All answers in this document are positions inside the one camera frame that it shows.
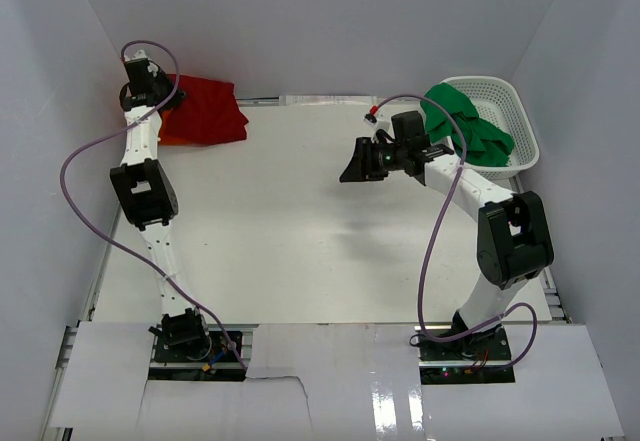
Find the red t shirt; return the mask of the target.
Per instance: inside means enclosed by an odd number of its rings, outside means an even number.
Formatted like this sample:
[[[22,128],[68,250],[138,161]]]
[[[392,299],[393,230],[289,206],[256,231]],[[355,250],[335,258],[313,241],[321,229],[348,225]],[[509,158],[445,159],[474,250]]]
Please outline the red t shirt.
[[[179,86],[186,99],[162,114],[159,135],[201,140],[206,146],[247,139],[249,121],[239,109],[233,83],[181,75]]]

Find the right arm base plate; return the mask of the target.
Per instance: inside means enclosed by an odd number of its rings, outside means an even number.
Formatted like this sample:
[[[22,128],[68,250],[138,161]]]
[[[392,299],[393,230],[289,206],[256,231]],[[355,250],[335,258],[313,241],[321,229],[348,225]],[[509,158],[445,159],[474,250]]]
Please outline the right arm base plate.
[[[409,345],[418,349],[423,386],[515,382],[513,368],[502,368],[511,361],[511,350],[503,327],[491,336],[460,349],[452,343],[433,343],[419,332],[409,338]]]

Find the white plastic laundry basket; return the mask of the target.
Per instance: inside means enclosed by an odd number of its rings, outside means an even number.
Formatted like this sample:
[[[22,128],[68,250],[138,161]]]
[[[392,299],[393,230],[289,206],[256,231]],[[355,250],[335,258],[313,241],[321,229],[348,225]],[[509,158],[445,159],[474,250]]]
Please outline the white plastic laundry basket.
[[[455,76],[443,82],[465,94],[481,118],[509,134],[514,141],[505,167],[473,166],[475,171],[496,182],[515,177],[537,164],[538,143],[520,97],[510,83],[492,76]]]

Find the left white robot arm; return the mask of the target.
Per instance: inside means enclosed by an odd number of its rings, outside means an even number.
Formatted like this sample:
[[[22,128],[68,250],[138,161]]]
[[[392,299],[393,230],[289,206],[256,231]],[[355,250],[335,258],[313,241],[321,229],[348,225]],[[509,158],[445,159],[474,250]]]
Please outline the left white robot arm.
[[[154,265],[162,316],[152,333],[165,349],[201,360],[212,338],[199,308],[186,298],[189,288],[179,280],[170,226],[179,212],[178,199],[158,159],[162,114],[179,106],[185,93],[143,50],[125,56],[124,67],[128,82],[119,102],[128,131],[124,156],[110,170],[110,180],[126,220],[140,233]]]

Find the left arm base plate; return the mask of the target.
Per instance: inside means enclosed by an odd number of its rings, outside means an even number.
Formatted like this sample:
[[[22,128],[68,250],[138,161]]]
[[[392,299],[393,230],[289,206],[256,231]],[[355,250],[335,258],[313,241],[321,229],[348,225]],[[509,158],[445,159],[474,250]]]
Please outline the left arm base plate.
[[[209,332],[205,354],[189,357],[170,350],[158,337],[154,340],[148,379],[174,382],[242,382],[245,370],[237,362],[230,344],[219,331]]]

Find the green t shirt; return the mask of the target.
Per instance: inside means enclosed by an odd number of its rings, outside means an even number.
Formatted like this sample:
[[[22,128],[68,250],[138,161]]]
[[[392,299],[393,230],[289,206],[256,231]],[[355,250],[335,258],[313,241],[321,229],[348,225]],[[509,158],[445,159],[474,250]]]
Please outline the green t shirt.
[[[475,166],[506,167],[514,149],[513,138],[482,118],[471,100],[447,83],[433,86],[425,97],[444,108],[456,121],[467,146],[466,162]],[[434,105],[422,101],[425,131],[432,142],[451,138],[454,150],[462,155],[459,135],[448,118]]]

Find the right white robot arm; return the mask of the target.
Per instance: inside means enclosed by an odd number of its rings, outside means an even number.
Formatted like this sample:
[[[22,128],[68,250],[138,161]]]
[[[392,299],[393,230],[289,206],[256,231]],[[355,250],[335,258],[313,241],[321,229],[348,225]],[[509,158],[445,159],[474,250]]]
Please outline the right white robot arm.
[[[357,138],[340,182],[379,182],[392,172],[402,172],[443,194],[426,261],[432,257],[450,205],[476,223],[480,274],[471,294],[455,311],[449,330],[436,334],[420,318],[417,336],[422,345],[446,345],[463,359],[475,359],[486,350],[505,317],[517,309],[532,308],[515,297],[554,260],[543,202],[532,191],[513,192],[467,168],[454,149],[430,140],[417,111],[397,114],[388,123],[370,111],[364,120],[373,134]]]

